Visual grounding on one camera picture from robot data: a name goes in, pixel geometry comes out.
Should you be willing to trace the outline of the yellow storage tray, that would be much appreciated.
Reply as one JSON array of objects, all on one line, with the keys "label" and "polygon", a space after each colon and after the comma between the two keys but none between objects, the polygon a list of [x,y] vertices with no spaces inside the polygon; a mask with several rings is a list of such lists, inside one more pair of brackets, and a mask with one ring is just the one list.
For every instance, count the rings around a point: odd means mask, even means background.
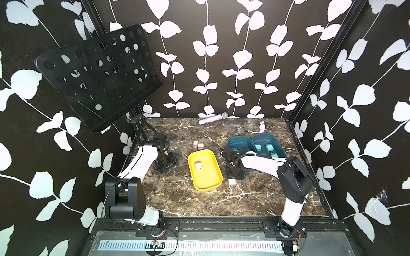
[{"label": "yellow storage tray", "polygon": [[[194,163],[202,162],[202,170],[196,170]],[[191,153],[188,164],[195,188],[200,192],[209,192],[217,189],[223,182],[223,175],[213,151],[209,149]]]}]

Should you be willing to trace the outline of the teal storage tray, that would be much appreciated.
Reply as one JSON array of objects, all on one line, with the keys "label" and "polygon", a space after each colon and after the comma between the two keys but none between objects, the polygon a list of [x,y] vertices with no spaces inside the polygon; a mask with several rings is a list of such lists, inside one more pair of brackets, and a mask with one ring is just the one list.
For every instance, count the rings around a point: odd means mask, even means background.
[{"label": "teal storage tray", "polygon": [[270,158],[287,158],[287,155],[276,137],[271,133],[260,133],[252,137],[252,142],[258,154]]},{"label": "teal storage tray", "polygon": [[252,142],[251,138],[247,136],[232,137],[227,141],[227,145],[231,149],[232,148],[239,149],[238,152],[232,149],[233,152],[229,154],[229,158],[231,159],[231,162],[239,161],[242,158],[247,157],[247,156],[252,156],[252,157],[258,156],[254,143]]}]

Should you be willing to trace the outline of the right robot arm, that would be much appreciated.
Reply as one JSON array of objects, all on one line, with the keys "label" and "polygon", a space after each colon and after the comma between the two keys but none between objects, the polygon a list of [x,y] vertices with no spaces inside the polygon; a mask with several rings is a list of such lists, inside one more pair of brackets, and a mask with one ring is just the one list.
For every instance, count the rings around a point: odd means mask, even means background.
[{"label": "right robot arm", "polygon": [[299,222],[308,195],[314,187],[313,176],[295,156],[272,158],[254,151],[235,151],[230,147],[220,149],[226,167],[233,173],[253,169],[277,178],[286,197],[280,223],[295,227]]}]

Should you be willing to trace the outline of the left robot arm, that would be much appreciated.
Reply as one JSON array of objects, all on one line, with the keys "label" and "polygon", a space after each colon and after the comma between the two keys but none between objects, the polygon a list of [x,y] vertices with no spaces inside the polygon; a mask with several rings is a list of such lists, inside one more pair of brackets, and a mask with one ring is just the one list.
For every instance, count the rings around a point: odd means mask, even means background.
[{"label": "left robot arm", "polygon": [[147,203],[143,180],[152,165],[158,172],[177,165],[176,156],[168,148],[167,136],[154,133],[151,140],[141,143],[135,157],[117,178],[106,181],[102,210],[106,218],[164,228],[163,214]]}]

